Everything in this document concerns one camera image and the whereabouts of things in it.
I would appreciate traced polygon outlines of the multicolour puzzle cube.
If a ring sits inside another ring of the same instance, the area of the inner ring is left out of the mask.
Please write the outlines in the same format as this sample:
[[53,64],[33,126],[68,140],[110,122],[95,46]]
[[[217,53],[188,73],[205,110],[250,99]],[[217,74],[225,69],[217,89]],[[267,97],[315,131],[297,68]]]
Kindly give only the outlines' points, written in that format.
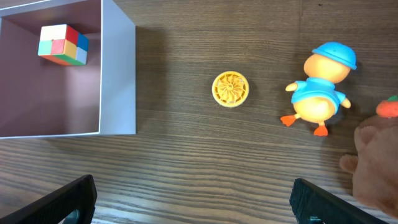
[[86,65],[89,39],[68,24],[43,26],[37,55],[63,66]]

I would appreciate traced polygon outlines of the yellow round gear toy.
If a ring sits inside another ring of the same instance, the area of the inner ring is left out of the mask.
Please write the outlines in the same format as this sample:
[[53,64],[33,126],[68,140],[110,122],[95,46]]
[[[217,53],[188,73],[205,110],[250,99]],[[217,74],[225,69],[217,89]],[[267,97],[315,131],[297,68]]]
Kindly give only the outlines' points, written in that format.
[[241,73],[226,71],[214,79],[211,91],[218,104],[226,108],[235,108],[246,101],[249,83]]

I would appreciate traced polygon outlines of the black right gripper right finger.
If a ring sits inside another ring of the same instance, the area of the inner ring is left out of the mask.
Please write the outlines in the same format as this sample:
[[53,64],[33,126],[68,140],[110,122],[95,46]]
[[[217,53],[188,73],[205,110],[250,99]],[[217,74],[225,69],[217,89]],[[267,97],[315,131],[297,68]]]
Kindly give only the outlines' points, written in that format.
[[298,224],[386,224],[305,179],[295,179],[289,200]]

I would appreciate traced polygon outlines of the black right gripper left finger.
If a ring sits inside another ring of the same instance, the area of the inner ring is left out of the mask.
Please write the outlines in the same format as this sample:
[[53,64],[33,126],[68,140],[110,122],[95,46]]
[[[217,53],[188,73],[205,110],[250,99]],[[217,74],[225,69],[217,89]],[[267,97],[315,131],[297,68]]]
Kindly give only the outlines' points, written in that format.
[[90,224],[97,191],[93,176],[84,175],[39,200],[1,218],[1,224]]

